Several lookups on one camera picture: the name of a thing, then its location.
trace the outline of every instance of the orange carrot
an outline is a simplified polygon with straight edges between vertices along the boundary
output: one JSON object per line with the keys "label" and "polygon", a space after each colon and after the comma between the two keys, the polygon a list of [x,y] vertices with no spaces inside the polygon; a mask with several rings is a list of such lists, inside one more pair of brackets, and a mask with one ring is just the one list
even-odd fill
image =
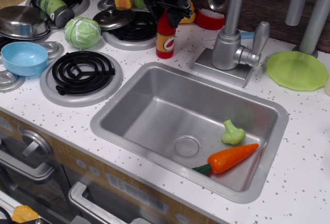
{"label": "orange carrot", "polygon": [[210,171],[215,174],[220,174],[244,160],[258,147],[259,144],[254,143],[217,152],[207,159],[208,164],[195,167],[193,170],[202,174],[207,174]]}

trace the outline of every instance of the toy plate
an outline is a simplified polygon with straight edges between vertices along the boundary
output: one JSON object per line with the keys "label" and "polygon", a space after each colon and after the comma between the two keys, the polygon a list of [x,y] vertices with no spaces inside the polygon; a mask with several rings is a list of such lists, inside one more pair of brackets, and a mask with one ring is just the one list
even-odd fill
{"label": "toy plate", "polygon": [[266,63],[269,76],[278,84],[294,90],[315,90],[323,87],[329,77],[317,58],[299,51],[282,51]]}

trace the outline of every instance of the red bottle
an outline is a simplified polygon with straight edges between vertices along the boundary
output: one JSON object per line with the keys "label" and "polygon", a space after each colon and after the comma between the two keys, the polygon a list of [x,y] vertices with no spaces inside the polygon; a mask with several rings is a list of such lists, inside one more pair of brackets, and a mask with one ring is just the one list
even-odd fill
{"label": "red bottle", "polygon": [[161,59],[169,59],[174,55],[174,39],[176,29],[171,27],[167,9],[158,20],[156,37],[156,55]]}

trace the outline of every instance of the silver pot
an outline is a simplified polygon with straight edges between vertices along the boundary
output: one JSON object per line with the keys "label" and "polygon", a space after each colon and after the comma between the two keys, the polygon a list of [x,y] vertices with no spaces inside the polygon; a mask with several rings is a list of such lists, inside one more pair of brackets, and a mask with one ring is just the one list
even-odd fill
{"label": "silver pot", "polygon": [[35,40],[50,31],[47,14],[27,6],[0,9],[0,35],[19,40]]}

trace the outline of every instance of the countertop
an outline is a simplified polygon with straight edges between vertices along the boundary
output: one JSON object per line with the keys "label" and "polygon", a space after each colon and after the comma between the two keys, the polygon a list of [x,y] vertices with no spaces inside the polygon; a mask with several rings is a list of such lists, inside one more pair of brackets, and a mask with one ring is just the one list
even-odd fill
{"label": "countertop", "polygon": [[[82,15],[93,18],[97,3]],[[330,96],[323,88],[293,91],[279,86],[266,72],[265,62],[274,53],[292,50],[295,45],[269,39],[258,67],[245,88],[218,81],[192,70],[192,63],[214,41],[202,41],[218,31],[196,24],[179,25],[174,57],[158,59],[155,48],[124,51],[101,39],[88,50],[101,51],[115,58],[123,70],[122,85],[145,63],[161,62],[231,88],[274,101],[289,113],[289,123],[268,174],[261,195],[250,203],[235,203],[193,183],[153,162],[97,137],[90,129],[91,118],[111,98],[83,108],[67,108],[48,101],[40,90],[39,77],[27,77],[17,90],[0,93],[0,109],[41,129],[59,140],[136,178],[160,192],[224,223],[328,223],[330,219]],[[64,39],[63,29],[48,41],[58,41],[65,53],[77,51]],[[244,40],[251,47],[252,40]],[[318,59],[330,72],[330,55]]]}

